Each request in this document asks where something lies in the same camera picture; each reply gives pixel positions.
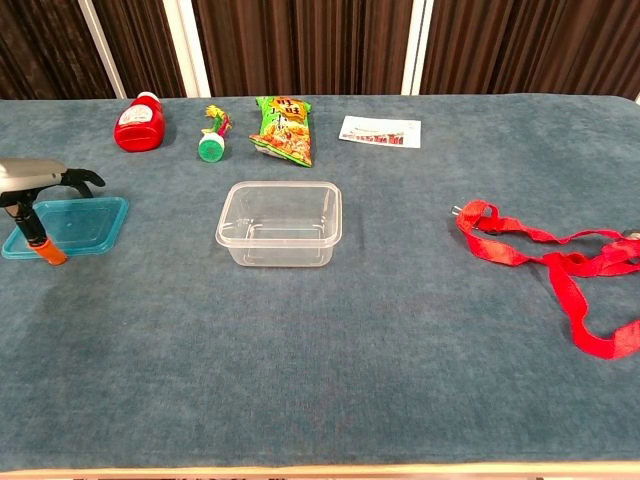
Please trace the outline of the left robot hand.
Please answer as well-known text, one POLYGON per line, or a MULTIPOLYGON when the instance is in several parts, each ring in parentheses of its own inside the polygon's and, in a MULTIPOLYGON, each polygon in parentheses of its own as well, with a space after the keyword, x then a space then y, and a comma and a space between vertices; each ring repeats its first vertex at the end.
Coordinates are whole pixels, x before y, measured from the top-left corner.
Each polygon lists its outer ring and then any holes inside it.
POLYGON ((29 248, 50 265, 64 264, 67 256, 47 235, 34 202, 41 191, 58 185, 74 188, 83 198, 92 198, 87 183, 106 185, 92 170, 67 168, 55 160, 1 158, 1 208, 14 220, 29 248))

